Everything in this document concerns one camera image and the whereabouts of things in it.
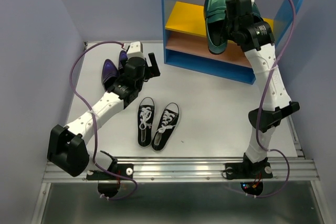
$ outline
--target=gray floor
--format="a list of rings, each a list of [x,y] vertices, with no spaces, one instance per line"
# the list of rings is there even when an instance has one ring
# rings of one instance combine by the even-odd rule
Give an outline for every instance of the gray floor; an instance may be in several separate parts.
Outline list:
[[[266,183],[264,194],[280,185]],[[131,198],[110,202],[99,198],[96,184],[53,184],[42,223],[323,223],[309,182],[290,182],[267,199],[247,198],[223,186],[144,184]]]

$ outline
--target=green shoe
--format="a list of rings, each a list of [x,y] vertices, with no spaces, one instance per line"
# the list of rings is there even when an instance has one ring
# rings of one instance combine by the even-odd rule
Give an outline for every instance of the green shoe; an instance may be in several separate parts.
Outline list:
[[[208,48],[212,54],[221,54],[227,46],[227,38],[223,36],[226,22],[226,0],[205,0],[204,19]]]

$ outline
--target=shoe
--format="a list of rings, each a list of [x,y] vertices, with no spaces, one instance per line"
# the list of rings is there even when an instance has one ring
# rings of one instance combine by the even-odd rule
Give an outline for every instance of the shoe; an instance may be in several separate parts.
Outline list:
[[[104,90],[107,91],[113,85],[115,80],[119,77],[119,72],[110,59],[106,59],[101,73],[101,84]]]
[[[226,0],[205,0],[204,18],[208,48],[212,54],[221,54],[227,47],[224,36],[226,28]]]
[[[119,74],[123,74],[124,73],[124,67],[121,64],[121,61],[125,62],[127,60],[128,60],[127,52],[125,50],[120,51],[119,61],[118,61],[119,62],[119,65],[118,65]]]
[[[167,144],[167,141],[178,124],[180,117],[180,108],[176,103],[170,103],[163,110],[160,123],[154,135],[152,148],[160,152]]]
[[[138,109],[138,144],[148,147],[152,142],[152,124],[154,120],[155,104],[152,98],[144,98]]]

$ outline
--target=yellow shelf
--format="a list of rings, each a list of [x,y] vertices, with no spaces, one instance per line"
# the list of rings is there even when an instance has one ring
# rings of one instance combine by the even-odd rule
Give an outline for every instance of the yellow shelf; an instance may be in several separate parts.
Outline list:
[[[264,18],[273,29],[274,21]],[[203,6],[176,2],[165,29],[199,37],[206,37]]]

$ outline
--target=black sneaker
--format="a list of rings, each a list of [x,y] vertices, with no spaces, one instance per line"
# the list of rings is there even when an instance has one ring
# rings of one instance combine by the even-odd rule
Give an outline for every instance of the black sneaker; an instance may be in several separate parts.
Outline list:
[[[138,109],[138,143],[141,147],[148,147],[152,142],[154,112],[153,99],[150,97],[144,98]]]
[[[159,126],[157,127],[152,142],[152,147],[155,151],[160,152],[165,148],[169,137],[179,122],[179,117],[180,108],[176,103],[172,102],[168,104],[163,110]]]

